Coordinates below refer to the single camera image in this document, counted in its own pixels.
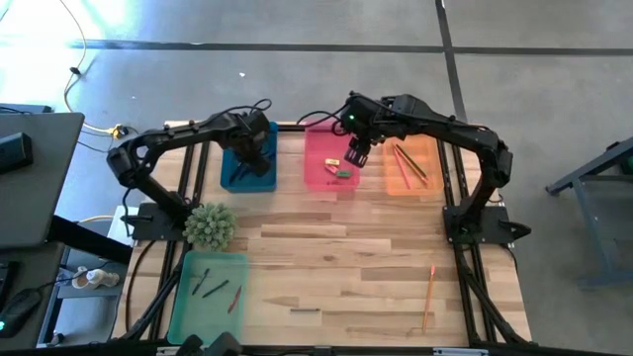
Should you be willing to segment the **grey desk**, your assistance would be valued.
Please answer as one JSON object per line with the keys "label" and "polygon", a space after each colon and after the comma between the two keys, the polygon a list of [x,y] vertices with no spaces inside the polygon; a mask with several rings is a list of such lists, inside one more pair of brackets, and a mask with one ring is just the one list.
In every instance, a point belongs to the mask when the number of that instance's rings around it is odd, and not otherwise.
{"label": "grey desk", "polygon": [[34,157],[0,174],[0,249],[44,243],[83,122],[81,113],[0,115],[0,137],[26,134]]}

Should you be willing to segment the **blue metal-framed table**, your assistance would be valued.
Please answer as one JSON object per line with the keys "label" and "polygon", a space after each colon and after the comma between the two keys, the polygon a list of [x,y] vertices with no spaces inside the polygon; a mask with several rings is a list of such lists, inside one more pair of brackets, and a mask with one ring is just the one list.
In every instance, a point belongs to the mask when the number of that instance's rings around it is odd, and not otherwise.
{"label": "blue metal-framed table", "polygon": [[600,265],[582,288],[633,283],[633,136],[545,187],[551,196],[576,197]]}

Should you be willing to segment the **dark green crayon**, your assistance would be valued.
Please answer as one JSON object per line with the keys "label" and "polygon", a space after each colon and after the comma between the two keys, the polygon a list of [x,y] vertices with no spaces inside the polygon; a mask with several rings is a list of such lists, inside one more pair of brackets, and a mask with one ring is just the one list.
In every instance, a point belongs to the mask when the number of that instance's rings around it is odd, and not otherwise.
{"label": "dark green crayon", "polygon": [[207,293],[205,293],[203,295],[203,299],[209,297],[210,295],[212,295],[213,293],[221,290],[223,287],[225,287],[227,284],[229,283],[229,280],[224,280],[221,283],[219,283],[217,286],[211,288]]}

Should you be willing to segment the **black box device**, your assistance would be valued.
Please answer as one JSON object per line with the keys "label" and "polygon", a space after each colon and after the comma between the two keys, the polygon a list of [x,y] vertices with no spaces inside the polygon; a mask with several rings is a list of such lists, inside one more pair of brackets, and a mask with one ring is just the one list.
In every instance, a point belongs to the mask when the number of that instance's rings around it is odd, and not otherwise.
{"label": "black box device", "polygon": [[32,139],[26,133],[0,137],[0,174],[34,163]]}

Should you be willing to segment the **white plastic object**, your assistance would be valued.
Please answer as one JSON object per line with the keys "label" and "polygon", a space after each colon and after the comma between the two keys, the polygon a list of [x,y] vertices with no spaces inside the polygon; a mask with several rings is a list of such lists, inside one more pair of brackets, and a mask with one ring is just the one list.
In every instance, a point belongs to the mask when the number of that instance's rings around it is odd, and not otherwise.
{"label": "white plastic object", "polygon": [[71,280],[71,286],[77,290],[95,290],[100,287],[113,288],[120,282],[117,273],[106,272],[101,268],[88,269],[80,266]]}

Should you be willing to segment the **pink translucent plastic bin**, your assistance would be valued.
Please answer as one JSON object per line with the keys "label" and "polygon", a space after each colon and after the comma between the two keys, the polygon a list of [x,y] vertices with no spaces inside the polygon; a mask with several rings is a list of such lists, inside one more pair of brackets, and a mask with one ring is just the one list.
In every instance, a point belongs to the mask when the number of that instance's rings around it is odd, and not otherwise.
{"label": "pink translucent plastic bin", "polygon": [[[304,149],[304,182],[311,191],[349,192],[355,191],[360,182],[359,168],[344,159],[350,135],[336,135],[332,130],[333,121],[306,128]],[[352,173],[349,179],[338,178],[325,169],[324,160],[340,160],[339,170]]]}

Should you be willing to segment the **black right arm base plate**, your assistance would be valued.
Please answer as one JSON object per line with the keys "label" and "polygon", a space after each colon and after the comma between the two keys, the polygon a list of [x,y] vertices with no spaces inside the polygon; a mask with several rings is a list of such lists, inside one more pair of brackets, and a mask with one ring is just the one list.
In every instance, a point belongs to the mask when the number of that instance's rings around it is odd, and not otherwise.
{"label": "black right arm base plate", "polygon": [[532,231],[523,223],[511,222],[505,207],[487,206],[475,213],[445,207],[442,215],[447,240],[454,244],[508,244]]}

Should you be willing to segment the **orange translucent plastic bin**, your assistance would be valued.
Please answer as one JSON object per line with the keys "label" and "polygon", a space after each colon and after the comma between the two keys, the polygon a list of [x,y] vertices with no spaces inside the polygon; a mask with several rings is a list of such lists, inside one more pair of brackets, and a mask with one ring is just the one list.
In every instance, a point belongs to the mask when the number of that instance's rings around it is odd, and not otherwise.
{"label": "orange translucent plastic bin", "polygon": [[[393,146],[404,159],[410,190],[394,157]],[[444,188],[437,141],[430,136],[408,135],[404,140],[388,138],[383,144],[383,167],[386,192],[390,196],[434,196]]]}

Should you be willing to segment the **black computer mouse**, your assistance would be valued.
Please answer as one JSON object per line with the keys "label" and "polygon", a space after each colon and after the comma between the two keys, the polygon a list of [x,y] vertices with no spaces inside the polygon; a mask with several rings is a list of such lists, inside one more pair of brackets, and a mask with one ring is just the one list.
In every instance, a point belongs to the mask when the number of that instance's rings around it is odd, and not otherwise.
{"label": "black computer mouse", "polygon": [[42,300],[38,289],[24,289],[0,311],[0,338],[15,336]]}

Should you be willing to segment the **teal green plastic bin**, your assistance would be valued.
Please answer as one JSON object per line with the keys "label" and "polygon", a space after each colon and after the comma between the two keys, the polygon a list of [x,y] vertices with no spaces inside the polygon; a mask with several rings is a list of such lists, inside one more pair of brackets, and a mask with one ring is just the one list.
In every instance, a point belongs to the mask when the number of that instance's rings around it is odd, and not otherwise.
{"label": "teal green plastic bin", "polygon": [[[208,278],[198,293],[192,296],[195,285],[207,268],[210,268]],[[204,344],[209,345],[224,332],[240,339],[248,273],[249,263],[243,253],[187,252],[167,332],[169,343],[181,344],[187,337],[196,335]],[[225,287],[207,298],[202,298],[211,288],[224,280],[229,280]],[[239,286],[242,286],[239,302],[232,313],[227,314],[227,308]]]}

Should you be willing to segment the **black desk crossbar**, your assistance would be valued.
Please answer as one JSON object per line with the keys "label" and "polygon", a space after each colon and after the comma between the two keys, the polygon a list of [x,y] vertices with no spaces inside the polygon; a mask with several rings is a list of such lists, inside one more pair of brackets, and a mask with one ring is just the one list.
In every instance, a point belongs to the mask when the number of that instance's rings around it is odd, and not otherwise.
{"label": "black desk crossbar", "polygon": [[52,216],[46,239],[122,264],[133,253],[131,247],[59,216]]}

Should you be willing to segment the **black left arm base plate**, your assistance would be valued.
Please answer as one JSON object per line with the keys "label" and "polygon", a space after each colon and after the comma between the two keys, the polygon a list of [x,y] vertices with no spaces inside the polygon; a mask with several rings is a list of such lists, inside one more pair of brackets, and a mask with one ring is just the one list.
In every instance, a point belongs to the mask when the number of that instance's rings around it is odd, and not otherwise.
{"label": "black left arm base plate", "polygon": [[141,204],[134,215],[123,215],[121,221],[130,225],[132,239],[154,241],[184,241],[184,220],[172,218],[156,204]]}

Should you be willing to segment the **blue plastic bin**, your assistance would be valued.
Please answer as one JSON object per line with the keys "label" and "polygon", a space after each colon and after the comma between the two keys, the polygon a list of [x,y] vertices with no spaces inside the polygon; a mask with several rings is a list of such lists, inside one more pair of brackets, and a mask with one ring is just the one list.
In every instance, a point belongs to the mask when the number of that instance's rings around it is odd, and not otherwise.
{"label": "blue plastic bin", "polygon": [[[267,141],[263,144],[261,152],[275,152],[277,157],[277,133],[278,126],[276,123],[270,124],[270,133]],[[261,177],[255,174],[247,174],[243,171],[243,175],[236,180],[232,185],[228,183],[228,178],[234,169],[242,164],[240,163],[235,154],[230,150],[223,152],[222,171],[221,171],[221,186],[230,193],[267,193],[273,192],[277,187],[277,164],[276,157],[272,161],[270,171]]]}

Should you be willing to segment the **orange pencil with pink eraser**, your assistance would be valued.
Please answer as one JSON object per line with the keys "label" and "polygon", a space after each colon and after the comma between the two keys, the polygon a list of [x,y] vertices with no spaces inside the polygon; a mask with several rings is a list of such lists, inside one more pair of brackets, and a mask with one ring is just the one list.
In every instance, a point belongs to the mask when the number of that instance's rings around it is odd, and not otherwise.
{"label": "orange pencil with pink eraser", "polygon": [[430,270],[429,270],[429,279],[427,283],[424,310],[423,310],[423,315],[422,315],[422,333],[426,333],[426,330],[427,330],[428,316],[429,316],[432,292],[433,292],[434,275],[435,275],[435,265],[431,264]]}

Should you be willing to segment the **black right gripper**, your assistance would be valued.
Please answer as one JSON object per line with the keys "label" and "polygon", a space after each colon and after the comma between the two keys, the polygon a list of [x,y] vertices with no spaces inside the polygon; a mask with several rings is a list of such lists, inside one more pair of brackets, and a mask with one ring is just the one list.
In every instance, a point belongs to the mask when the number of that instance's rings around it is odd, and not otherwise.
{"label": "black right gripper", "polygon": [[[396,122],[391,111],[395,96],[369,98],[351,91],[341,114],[341,132],[354,134],[358,139],[379,141],[396,135]],[[370,152],[370,142],[352,138],[344,159],[350,164],[364,167]]]}

